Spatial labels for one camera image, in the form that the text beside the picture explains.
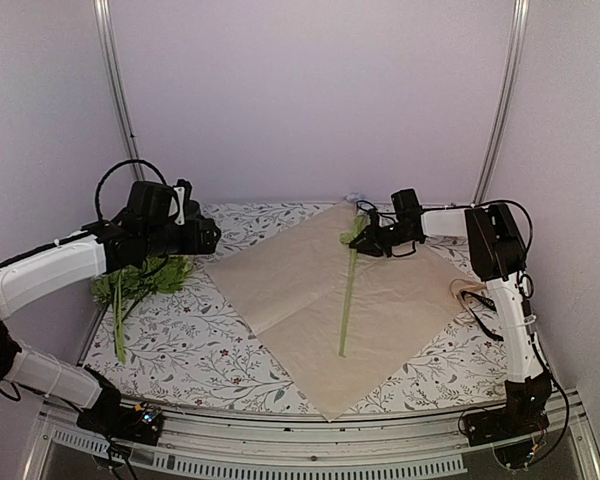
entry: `cable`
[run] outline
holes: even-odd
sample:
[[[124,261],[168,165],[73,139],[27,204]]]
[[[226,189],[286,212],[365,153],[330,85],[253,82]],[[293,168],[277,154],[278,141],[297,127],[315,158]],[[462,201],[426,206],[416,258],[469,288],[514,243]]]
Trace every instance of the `cable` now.
[[[524,247],[524,254],[525,254],[525,258],[526,258],[527,254],[529,253],[529,249],[531,248],[531,242],[533,241],[533,222],[531,221],[531,215],[529,215],[529,212],[527,212],[526,208],[524,208],[522,205],[520,205],[518,202],[516,202],[514,200],[489,200],[488,202],[483,202],[478,206],[483,207],[485,205],[493,205],[494,203],[508,203],[509,205],[518,207],[518,209],[520,209],[520,211],[526,217],[527,224],[529,225],[529,238],[527,239],[527,244]]]
[[[22,400],[22,395],[20,395],[20,390],[18,390],[18,387],[16,386],[15,383],[11,383],[11,388],[13,388],[13,395],[9,395],[7,392],[2,390],[2,387],[0,387],[0,394],[3,397],[8,398],[12,402],[19,402],[20,400]]]
[[[522,286],[522,281],[524,279],[526,279],[529,284],[528,292]],[[535,286],[533,284],[533,278],[531,278],[531,276],[528,273],[523,273],[522,275],[520,275],[520,270],[518,270],[518,275],[516,277],[516,283],[518,284],[518,289],[520,291],[520,295],[522,295],[523,298],[525,298],[526,300],[529,300],[531,297],[533,297],[533,294],[535,292]]]
[[[480,302],[482,305],[487,307],[489,310],[491,310],[492,312],[495,312],[496,306],[495,306],[495,303],[493,302],[493,300],[491,300],[490,298],[487,298],[487,297],[483,297],[482,295],[478,295],[477,293],[468,292],[466,290],[460,291],[460,297],[462,298],[462,300],[464,302],[464,304],[462,306],[465,308],[465,310],[467,312],[469,312],[471,314],[473,319],[476,321],[476,323],[480,327],[480,330],[482,330],[482,332],[487,337],[489,337],[491,340],[493,340],[494,342],[504,342],[504,337],[502,335],[498,335],[497,333],[489,330],[487,328],[487,326],[484,324],[484,322],[480,319],[478,314],[476,312],[474,312],[471,307],[469,307],[469,305],[467,304],[466,299],[465,299],[465,297],[467,295],[469,295],[472,298],[475,298],[478,302]]]
[[[160,265],[158,265],[156,268],[154,268],[150,272],[143,273],[142,275],[140,275],[140,277],[141,278],[149,278],[149,277],[156,275],[158,272],[160,272],[160,270],[162,270],[167,265],[168,262],[169,262],[169,255],[164,257],[164,260],[162,261],[162,263],[160,263]]]
[[[81,232],[76,235],[72,235],[70,237],[62,238],[62,239],[58,240],[58,243],[56,243],[56,242],[46,243],[46,244],[40,245],[39,247],[36,247],[32,250],[29,250],[28,252],[19,253],[18,255],[15,255],[11,258],[7,258],[6,260],[3,260],[2,262],[0,262],[0,269],[4,268],[4,267],[8,267],[9,265],[19,262],[20,260],[24,260],[25,258],[32,257],[38,253],[46,252],[47,250],[51,250],[53,248],[57,248],[59,246],[66,245],[67,243],[75,242],[76,240],[81,240],[85,237],[88,237],[89,235],[91,235],[90,232]]]
[[[401,253],[400,255],[396,255],[394,253],[393,256],[396,257],[396,258],[404,258],[404,257],[409,257],[409,256],[413,255],[414,253],[416,253],[416,241],[415,240],[411,244],[411,251],[410,252]]]
[[[67,405],[69,405],[78,414],[82,414],[83,413],[82,409],[78,408],[76,405],[74,405],[70,401],[65,400],[64,398],[60,398],[60,400],[62,400]],[[126,452],[124,452],[123,449],[120,447],[120,445],[118,445],[116,442],[113,441],[113,439],[111,438],[110,435],[103,435],[103,436],[104,436],[104,439],[107,441],[107,443],[109,443],[109,448],[107,449],[107,456],[109,457],[109,471],[113,474],[114,477],[116,477],[116,479],[118,479],[118,480],[124,480],[118,474],[118,472],[116,472],[116,468],[118,468],[118,466],[116,466],[116,467],[113,466],[114,465],[114,463],[113,463],[113,452],[115,452],[124,461],[124,463],[127,466],[127,469],[129,470],[129,473],[131,474],[131,477],[133,478],[133,480],[138,480],[136,472],[134,471],[133,467],[131,466],[131,463],[129,462],[129,458],[128,458],[129,454],[127,454]]]
[[[527,239],[526,245],[524,245],[524,256],[525,256],[525,260],[526,260],[526,257],[529,253],[529,249],[531,248],[531,242],[533,241],[533,221],[531,220],[531,215],[529,215],[529,212],[527,211],[527,209],[524,208],[520,203],[516,202],[515,200],[500,199],[500,200],[489,200],[488,202],[482,202],[478,205],[449,205],[449,206],[444,206],[444,207],[429,207],[429,208],[422,208],[421,212],[426,213],[426,212],[436,212],[436,211],[443,211],[443,210],[464,210],[467,208],[485,207],[487,205],[494,205],[496,203],[505,203],[505,204],[513,205],[513,206],[517,207],[524,214],[524,216],[527,220],[527,224],[529,226],[529,238]],[[395,220],[391,217],[392,215],[398,215],[400,213],[406,212],[406,211],[397,211],[397,210],[394,210],[391,212],[380,212],[380,211],[378,211],[378,207],[376,207],[373,203],[371,203],[367,200],[358,200],[356,202],[356,206],[360,210],[362,210],[363,212],[365,212],[367,214],[369,213],[369,210],[362,208],[360,206],[360,204],[370,205],[372,207],[372,209],[375,209],[378,212],[378,215],[380,215],[381,217],[384,217],[384,218],[389,218],[394,223],[395,223]]]
[[[131,165],[131,164],[140,164],[140,165],[144,165],[148,168],[150,168],[151,170],[153,170],[153,172],[158,176],[158,178],[160,179],[160,181],[166,185],[167,181],[165,180],[164,176],[162,175],[162,173],[160,172],[160,170],[158,170],[158,167],[156,167],[155,165],[153,165],[150,162],[147,162],[146,160],[142,160],[140,158],[132,158],[130,160],[125,160],[123,162],[119,162],[116,163],[113,167],[111,167],[109,170],[107,170],[107,173],[105,173],[102,178],[100,179],[100,181],[98,182],[98,185],[96,186],[96,195],[95,195],[95,207],[96,207],[96,215],[98,217],[98,221],[102,222],[104,220],[104,217],[102,215],[102,210],[100,208],[100,190],[102,190],[102,186],[104,185],[104,182],[107,181],[107,179],[109,178],[109,176],[115,172],[116,170],[118,170],[121,167],[124,167],[125,165]]]
[[[547,458],[549,455],[551,455],[551,453],[553,453],[553,451],[558,447],[558,445],[560,444],[560,442],[566,435],[567,429],[569,428],[569,414],[570,414],[569,399],[567,398],[567,394],[565,393],[564,389],[560,386],[560,384],[556,380],[556,377],[553,376],[553,373],[549,369],[549,366],[547,364],[545,364],[544,360],[542,360],[542,357],[540,357],[540,352],[538,352],[538,347],[536,347],[535,333],[532,334],[531,348],[533,348],[533,353],[535,354],[538,361],[540,362],[540,365],[542,365],[542,368],[544,369],[545,372],[549,373],[549,376],[551,377],[551,381],[553,382],[553,384],[556,386],[556,388],[560,392],[560,395],[562,395],[562,398],[564,399],[564,406],[565,406],[566,412],[565,412],[565,418],[564,418],[564,425],[562,427],[562,430],[560,431],[560,435],[558,436],[558,439],[555,441],[555,443],[553,445],[551,445],[551,448],[549,450],[547,450],[541,457],[537,457],[537,458],[534,458],[533,460],[531,460],[531,462],[529,462],[529,466],[532,466],[532,465],[535,465],[535,464],[541,462],[542,460]]]
[[[367,210],[365,208],[362,208],[360,206],[361,204],[369,205],[369,206],[371,206],[371,208]],[[386,218],[387,220],[391,220],[392,223],[397,223],[396,219],[393,218],[393,216],[396,215],[395,212],[381,212],[376,205],[369,202],[368,200],[358,200],[356,202],[356,207],[358,208],[358,210],[366,213],[367,215],[369,215],[369,213],[375,211],[379,217]]]
[[[482,410],[482,411],[484,411],[484,412],[487,412],[487,413],[489,413],[489,412],[490,412],[490,410],[487,410],[487,409],[486,409],[486,408],[484,408],[484,407],[469,407],[469,408],[466,408],[466,409],[464,409],[464,410],[462,411],[462,413],[460,414],[460,416],[458,417],[458,431],[459,431],[459,432],[460,432],[462,435],[464,435],[465,437],[467,436],[467,431],[466,431],[466,430],[462,430],[462,428],[460,428],[460,422],[462,422],[462,420],[464,419],[464,416],[465,416],[465,415],[466,415],[468,412],[471,412],[471,411],[473,411],[473,410]]]

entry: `metal bar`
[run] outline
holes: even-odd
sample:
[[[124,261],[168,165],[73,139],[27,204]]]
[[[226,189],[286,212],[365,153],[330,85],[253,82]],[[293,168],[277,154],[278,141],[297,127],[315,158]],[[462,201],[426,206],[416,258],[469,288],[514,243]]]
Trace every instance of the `metal bar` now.
[[[87,334],[85,335],[84,341],[82,342],[82,347],[80,348],[80,355],[78,356],[78,361],[76,365],[82,366],[84,364],[84,359],[87,357],[89,353],[89,349],[91,348],[91,344],[93,343],[93,339],[98,333],[98,328],[100,327],[100,323],[102,323],[102,319],[104,318],[105,313],[107,313],[106,307],[98,308],[98,310],[93,314],[91,318],[91,324],[89,325],[89,329],[87,330]]]
[[[45,417],[38,416],[33,427],[31,427],[31,433],[24,450],[28,454],[23,471],[19,472],[18,478],[22,480],[39,480],[42,478],[42,471],[49,455],[54,430],[55,426],[49,423]]]
[[[571,391],[568,398],[572,425],[585,425],[586,413],[577,392]],[[210,417],[204,414],[204,410],[200,409],[198,413],[192,414],[165,411],[165,428],[158,446],[135,445],[132,461],[146,466],[146,462],[141,462],[141,459],[166,459],[172,456],[175,457],[175,463],[172,459],[172,464],[185,463],[187,472],[190,463],[210,462],[231,464],[234,468],[247,470],[263,467],[274,474],[269,476],[274,479],[280,478],[277,475],[279,472],[289,469],[307,473],[313,471],[315,479],[316,467],[339,472],[375,466],[377,474],[378,469],[382,470],[397,462],[423,462],[449,455],[464,455],[488,450],[493,446],[517,443],[528,437],[525,435],[497,444],[470,447],[467,439],[457,430],[459,412],[421,412],[419,416],[403,419],[339,423],[323,420],[316,425],[302,421],[267,421],[264,418],[239,420],[236,418],[239,412],[234,412],[233,417]],[[547,415],[551,421],[549,431],[562,428],[565,413],[562,397],[558,393],[554,394],[547,403]],[[72,438],[76,435],[93,436],[77,429],[75,412],[59,402],[45,402],[41,416],[58,429],[68,432]],[[68,444],[74,446],[78,443],[68,441]],[[595,443],[583,437],[583,448],[587,445],[595,450]],[[181,469],[175,470],[177,472],[174,473],[182,473]],[[585,478],[600,477],[595,475]]]
[[[571,436],[584,478],[600,479],[600,452],[587,421],[572,422]]]
[[[518,74],[518,66],[522,56],[524,34],[527,27],[527,14],[529,12],[529,0],[516,0],[513,10],[513,23],[511,25],[511,36],[509,38],[509,52],[507,54],[507,65],[502,82],[502,91],[498,110],[491,130],[487,153],[480,172],[478,186],[473,196],[473,203],[482,203],[486,197],[491,178],[495,170],[500,145],[505,130],[511,97]]]
[[[131,116],[127,107],[127,101],[122,85],[122,75],[116,53],[115,39],[113,36],[113,25],[111,23],[111,12],[109,10],[109,0],[94,0],[96,13],[96,24],[98,26],[98,36],[100,37],[100,46],[102,47],[102,56],[104,59],[111,95],[115,104],[118,116],[120,133],[124,141],[128,157],[140,158],[136,136],[131,125]],[[131,171],[135,180],[144,180],[144,171],[141,165],[131,165]]]

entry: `metal frame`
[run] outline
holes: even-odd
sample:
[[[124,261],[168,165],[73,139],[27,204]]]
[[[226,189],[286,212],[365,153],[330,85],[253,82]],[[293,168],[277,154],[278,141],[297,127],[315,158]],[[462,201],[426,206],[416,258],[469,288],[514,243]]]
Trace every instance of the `metal frame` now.
[[[516,0],[513,10],[513,23],[511,25],[511,36],[509,38],[509,52],[507,54],[507,66],[505,69],[504,80],[502,82],[502,91],[500,92],[500,101],[498,110],[491,130],[487,153],[480,171],[480,178],[473,203],[482,203],[485,200],[491,177],[496,167],[496,160],[500,152],[500,145],[509,114],[509,105],[513,95],[513,88],[518,74],[518,66],[522,56],[522,46],[524,44],[524,34],[527,28],[527,13],[529,11],[529,0]]]
[[[131,126],[131,116],[127,107],[127,101],[124,95],[122,85],[122,75],[120,65],[118,64],[118,54],[116,52],[115,39],[113,37],[113,25],[111,23],[111,12],[109,10],[109,0],[94,0],[96,11],[96,23],[98,25],[98,35],[100,36],[100,46],[102,47],[102,56],[107,69],[109,85],[113,102],[118,114],[118,123],[120,133],[124,140],[125,149],[129,158],[140,158],[136,136]],[[131,165],[131,171],[135,180],[144,180],[144,171],[138,164]]]
[[[600,479],[600,457],[584,407],[577,392],[569,391],[568,398],[570,433],[583,478]],[[460,473],[465,469],[463,454],[524,438],[470,447],[457,431],[464,409],[412,412],[402,418],[352,415],[333,423],[256,419],[239,412],[222,416],[205,408],[191,413],[167,409],[158,446],[133,445],[130,461],[149,470],[208,480],[423,479]],[[557,392],[547,403],[547,413],[549,430],[561,429],[566,409]],[[104,456],[105,440],[78,429],[75,417],[66,406],[45,402],[25,480],[39,480],[52,442]],[[445,465],[448,471],[443,472]]]
[[[125,148],[129,158],[140,158],[122,84],[122,75],[120,73],[120,65],[118,63],[118,55],[113,36],[113,24],[111,22],[109,0],[94,0],[94,5],[98,34],[102,46],[102,55],[109,77],[109,83],[111,85],[113,101],[118,113],[118,123],[120,124],[120,131],[125,143]],[[509,38],[509,51],[507,53],[505,76],[502,82],[498,110],[491,130],[484,163],[480,171],[478,185],[473,196],[473,203],[482,203],[484,201],[495,170],[496,160],[500,151],[500,145],[502,143],[505,124],[509,113],[509,105],[513,95],[513,87],[518,73],[520,58],[522,56],[528,11],[529,0],[515,0],[511,35]],[[141,165],[132,165],[131,168],[136,180],[144,180],[144,172]]]

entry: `folded cloth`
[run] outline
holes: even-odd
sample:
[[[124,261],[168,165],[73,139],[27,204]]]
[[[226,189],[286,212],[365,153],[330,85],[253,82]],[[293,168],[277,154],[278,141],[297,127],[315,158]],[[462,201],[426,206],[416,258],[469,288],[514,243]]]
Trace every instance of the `folded cloth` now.
[[[355,207],[342,203],[206,267],[218,289],[327,420],[395,373],[461,311],[449,291],[468,277],[428,247],[358,257],[346,357],[340,320]]]

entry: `patterned table surface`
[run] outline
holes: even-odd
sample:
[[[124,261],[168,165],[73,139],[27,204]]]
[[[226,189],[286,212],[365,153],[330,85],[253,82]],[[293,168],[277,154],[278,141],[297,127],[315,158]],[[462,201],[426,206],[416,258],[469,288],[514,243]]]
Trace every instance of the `patterned table surface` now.
[[[215,255],[198,257],[174,295],[155,295],[125,321],[127,363],[115,356],[107,312],[85,364],[124,394],[149,401],[249,412],[317,414],[284,369],[223,298],[204,266],[300,223],[329,204],[224,204],[207,207],[223,236]],[[428,239],[443,258],[470,273],[466,241]],[[477,313],[498,331],[494,314]],[[506,353],[461,313],[415,357],[348,413],[405,412],[504,398]]]

